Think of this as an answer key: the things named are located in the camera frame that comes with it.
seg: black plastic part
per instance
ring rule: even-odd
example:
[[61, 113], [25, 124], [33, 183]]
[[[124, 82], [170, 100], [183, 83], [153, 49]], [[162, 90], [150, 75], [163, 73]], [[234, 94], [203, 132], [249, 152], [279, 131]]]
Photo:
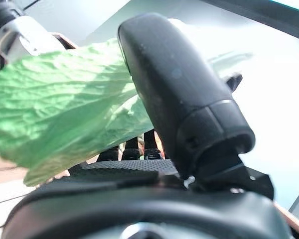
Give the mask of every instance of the black plastic part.
[[163, 159], [161, 151], [158, 148], [148, 148], [144, 151], [144, 160]]
[[125, 144], [125, 149], [123, 151], [122, 160], [139, 160], [140, 159], [140, 150], [138, 138], [132, 138], [128, 140]]
[[126, 160], [139, 160], [140, 151], [136, 148], [126, 148], [122, 155], [122, 161]]
[[119, 147], [115, 146], [110, 148], [102, 153], [100, 153], [98, 157], [98, 161], [112, 161], [112, 160], [119, 160]]
[[219, 239], [289, 239], [291, 235], [273, 203], [252, 192], [195, 194], [141, 187], [87, 193], [78, 188], [77, 193], [17, 207], [2, 239], [74, 239], [137, 222], [181, 223]]
[[231, 91], [234, 92], [242, 80], [243, 76], [241, 74], [235, 74], [234, 76], [230, 77], [226, 83]]
[[154, 129], [144, 133], [145, 149], [157, 148]]
[[14, 3], [0, 0], [0, 28], [24, 13]]
[[217, 143], [235, 137], [237, 153], [253, 148], [254, 133], [230, 89], [167, 18], [148, 13], [129, 19], [118, 38], [138, 94], [183, 178]]

